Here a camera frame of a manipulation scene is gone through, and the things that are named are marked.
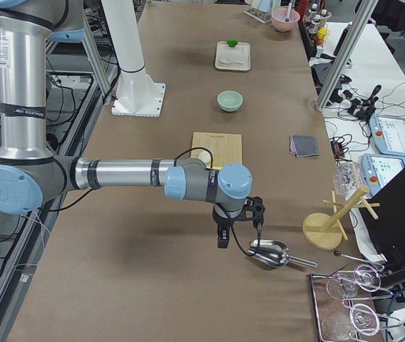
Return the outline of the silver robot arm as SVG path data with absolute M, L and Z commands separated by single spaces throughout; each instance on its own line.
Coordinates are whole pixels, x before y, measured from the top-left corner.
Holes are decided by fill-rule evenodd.
M 220 170 L 197 158 L 88 160 L 56 155 L 46 141 L 46 42 L 80 41 L 82 1 L 0 1 L 0 212 L 22 215 L 73 190 L 162 187 L 167 197 L 213 205 L 217 245 L 226 248 L 236 222 L 260 228 L 262 202 L 252 175 L 231 163 Z

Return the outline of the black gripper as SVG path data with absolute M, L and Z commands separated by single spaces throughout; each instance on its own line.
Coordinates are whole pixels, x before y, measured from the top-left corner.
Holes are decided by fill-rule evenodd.
M 212 218 L 217 224 L 217 247 L 219 249 L 226 249 L 230 241 L 229 231 L 233 226 L 232 218 L 222 205 L 218 203 L 213 205 Z

